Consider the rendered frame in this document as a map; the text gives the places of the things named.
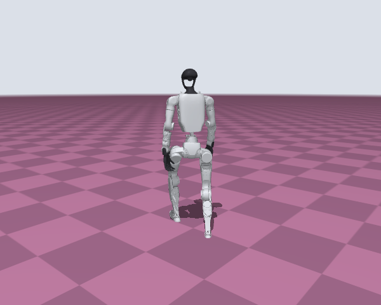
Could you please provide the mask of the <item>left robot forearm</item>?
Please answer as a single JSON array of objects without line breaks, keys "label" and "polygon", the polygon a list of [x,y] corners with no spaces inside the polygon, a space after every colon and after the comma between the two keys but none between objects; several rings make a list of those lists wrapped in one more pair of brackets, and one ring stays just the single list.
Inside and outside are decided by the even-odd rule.
[{"label": "left robot forearm", "polygon": [[[165,126],[165,123],[164,123]],[[170,151],[171,132],[163,128],[163,143],[162,148],[166,148],[166,153]],[[162,150],[161,148],[161,150]]]}]

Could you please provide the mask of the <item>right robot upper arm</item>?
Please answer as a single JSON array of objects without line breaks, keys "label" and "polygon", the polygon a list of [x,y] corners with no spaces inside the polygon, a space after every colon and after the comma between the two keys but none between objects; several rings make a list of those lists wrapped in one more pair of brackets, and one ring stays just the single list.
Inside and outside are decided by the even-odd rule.
[{"label": "right robot upper arm", "polygon": [[205,125],[208,128],[215,126],[215,108],[214,108],[214,99],[210,96],[204,95],[205,105],[206,105],[206,114],[208,119],[205,121]]}]

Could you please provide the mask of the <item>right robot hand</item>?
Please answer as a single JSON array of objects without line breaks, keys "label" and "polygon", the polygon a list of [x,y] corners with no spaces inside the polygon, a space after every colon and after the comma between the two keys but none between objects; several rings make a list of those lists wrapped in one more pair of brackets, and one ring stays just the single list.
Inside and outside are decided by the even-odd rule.
[{"label": "right robot hand", "polygon": [[206,144],[206,148],[205,148],[205,149],[208,149],[208,150],[211,151],[211,153],[212,153],[212,157],[213,157],[213,149],[212,149],[212,148],[213,148],[213,145],[214,145],[214,142],[211,143],[211,146],[209,146],[209,145]]}]

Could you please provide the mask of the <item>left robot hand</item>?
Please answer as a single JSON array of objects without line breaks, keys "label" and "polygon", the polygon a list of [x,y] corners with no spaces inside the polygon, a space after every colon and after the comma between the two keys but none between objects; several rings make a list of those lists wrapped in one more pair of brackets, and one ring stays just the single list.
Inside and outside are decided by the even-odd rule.
[{"label": "left robot hand", "polygon": [[172,162],[173,164],[175,164],[171,159],[170,159],[170,152],[166,153],[166,148],[162,148],[162,151],[163,151],[163,155],[164,155],[164,158],[163,158],[163,161],[164,161],[164,167],[167,171],[174,171],[175,168],[173,168],[171,166],[171,163]]}]

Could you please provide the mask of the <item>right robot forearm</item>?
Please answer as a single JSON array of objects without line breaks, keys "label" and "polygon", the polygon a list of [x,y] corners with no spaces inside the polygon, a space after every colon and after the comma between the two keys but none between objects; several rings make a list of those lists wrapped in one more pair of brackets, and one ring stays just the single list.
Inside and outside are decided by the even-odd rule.
[{"label": "right robot forearm", "polygon": [[207,145],[211,146],[212,142],[215,142],[215,132],[216,132],[216,124],[215,126],[208,128],[208,136],[207,136]]}]

